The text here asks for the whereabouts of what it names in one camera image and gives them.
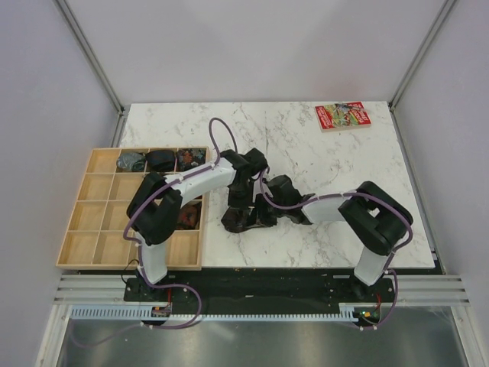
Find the brown floral necktie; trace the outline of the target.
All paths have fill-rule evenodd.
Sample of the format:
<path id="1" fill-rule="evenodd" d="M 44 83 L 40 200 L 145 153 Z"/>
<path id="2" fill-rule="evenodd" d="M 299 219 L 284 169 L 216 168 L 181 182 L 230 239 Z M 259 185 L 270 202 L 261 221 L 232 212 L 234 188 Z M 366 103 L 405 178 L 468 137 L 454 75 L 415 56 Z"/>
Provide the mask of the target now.
<path id="1" fill-rule="evenodd" d="M 221 219 L 221 223 L 227 232 L 242 233 L 251 229 L 259 229 L 254 226 L 254 207 L 247 209 L 228 208 Z"/>

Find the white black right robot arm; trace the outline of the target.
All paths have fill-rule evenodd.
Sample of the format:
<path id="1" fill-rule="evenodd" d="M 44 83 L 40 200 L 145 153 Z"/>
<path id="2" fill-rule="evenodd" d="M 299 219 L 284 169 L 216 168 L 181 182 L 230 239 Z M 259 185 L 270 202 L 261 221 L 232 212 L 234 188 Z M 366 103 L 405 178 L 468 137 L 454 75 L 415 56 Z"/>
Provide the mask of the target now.
<path id="1" fill-rule="evenodd" d="M 413 239 L 410 212 L 371 181 L 353 191 L 305 196 L 286 175 L 266 180 L 261 171 L 257 181 L 263 199 L 278 215 L 300 224 L 346 222 L 350 226 L 364 246 L 349 287 L 357 300 L 369 300 L 377 293 L 377 281 L 398 250 Z"/>

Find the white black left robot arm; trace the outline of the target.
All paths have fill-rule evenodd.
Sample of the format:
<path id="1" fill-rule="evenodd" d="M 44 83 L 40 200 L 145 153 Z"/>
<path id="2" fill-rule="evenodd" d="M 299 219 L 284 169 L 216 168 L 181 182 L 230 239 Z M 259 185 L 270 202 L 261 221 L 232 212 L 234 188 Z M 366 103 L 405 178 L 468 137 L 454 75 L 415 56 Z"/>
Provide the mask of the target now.
<path id="1" fill-rule="evenodd" d="M 127 208 L 129 222 L 124 239 L 138 245 L 141 292 L 150 300 L 167 294 L 167 240 L 175 232 L 180 210 L 188 202 L 213 190 L 228 188 L 228 208 L 233 216 L 251 211 L 253 178 L 267 167 L 263 153 L 223 151 L 215 161 L 169 176 L 151 173 L 139 186 Z"/>

